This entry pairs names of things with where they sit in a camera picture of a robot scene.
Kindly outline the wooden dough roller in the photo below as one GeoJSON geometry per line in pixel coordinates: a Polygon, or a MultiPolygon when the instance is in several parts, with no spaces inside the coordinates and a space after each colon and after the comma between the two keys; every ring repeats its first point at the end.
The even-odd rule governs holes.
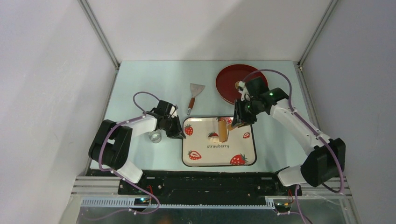
{"type": "Polygon", "coordinates": [[[234,127],[232,127],[232,124],[228,124],[226,120],[218,121],[219,141],[221,143],[226,142],[229,137],[229,132],[233,129],[234,127]]]}

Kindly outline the white dough piece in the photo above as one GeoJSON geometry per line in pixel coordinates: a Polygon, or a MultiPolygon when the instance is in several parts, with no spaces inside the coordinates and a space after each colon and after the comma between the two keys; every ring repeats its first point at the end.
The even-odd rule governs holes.
{"type": "Polygon", "coordinates": [[[217,144],[217,143],[221,143],[221,141],[220,141],[220,139],[219,139],[219,136],[211,136],[210,137],[210,140],[211,140],[211,142],[212,143],[214,143],[214,144],[217,144]]]}

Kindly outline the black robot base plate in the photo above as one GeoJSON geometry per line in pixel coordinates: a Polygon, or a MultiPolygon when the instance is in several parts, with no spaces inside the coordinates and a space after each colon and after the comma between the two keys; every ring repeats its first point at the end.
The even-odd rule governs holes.
{"type": "Polygon", "coordinates": [[[283,186],[275,173],[198,171],[143,172],[139,189],[120,180],[119,195],[143,195],[146,190],[162,205],[266,205],[268,196],[301,196],[294,185],[283,186]]]}

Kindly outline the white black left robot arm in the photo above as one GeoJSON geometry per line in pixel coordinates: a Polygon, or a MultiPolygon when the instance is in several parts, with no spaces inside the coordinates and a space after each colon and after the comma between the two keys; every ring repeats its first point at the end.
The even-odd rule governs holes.
{"type": "Polygon", "coordinates": [[[90,146],[89,157],[108,170],[117,173],[122,179],[130,181],[130,189],[136,194],[143,194],[148,182],[142,178],[143,170],[128,159],[131,139],[157,130],[163,130],[170,139],[186,138],[177,116],[177,106],[160,100],[157,107],[141,116],[116,123],[102,121],[90,146]]]}

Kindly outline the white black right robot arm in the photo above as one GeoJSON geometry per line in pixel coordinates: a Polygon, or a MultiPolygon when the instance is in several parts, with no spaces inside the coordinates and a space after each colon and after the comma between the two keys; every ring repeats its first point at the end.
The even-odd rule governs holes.
{"type": "Polygon", "coordinates": [[[305,120],[293,106],[290,94],[281,88],[270,90],[260,77],[238,81],[235,87],[241,98],[234,102],[232,127],[252,125],[258,114],[266,113],[292,134],[307,156],[303,164],[277,172],[277,179],[271,183],[274,193],[284,195],[291,185],[317,187],[333,177],[343,178],[344,141],[329,137],[305,120]]]}

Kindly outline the strawberry print rectangular tray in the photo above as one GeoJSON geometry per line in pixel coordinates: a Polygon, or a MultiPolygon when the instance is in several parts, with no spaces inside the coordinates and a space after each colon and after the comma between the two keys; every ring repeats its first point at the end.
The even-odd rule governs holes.
{"type": "Polygon", "coordinates": [[[234,128],[226,142],[214,144],[218,121],[232,123],[232,117],[191,117],[183,122],[182,161],[188,167],[251,166],[257,160],[252,126],[234,128]]]}

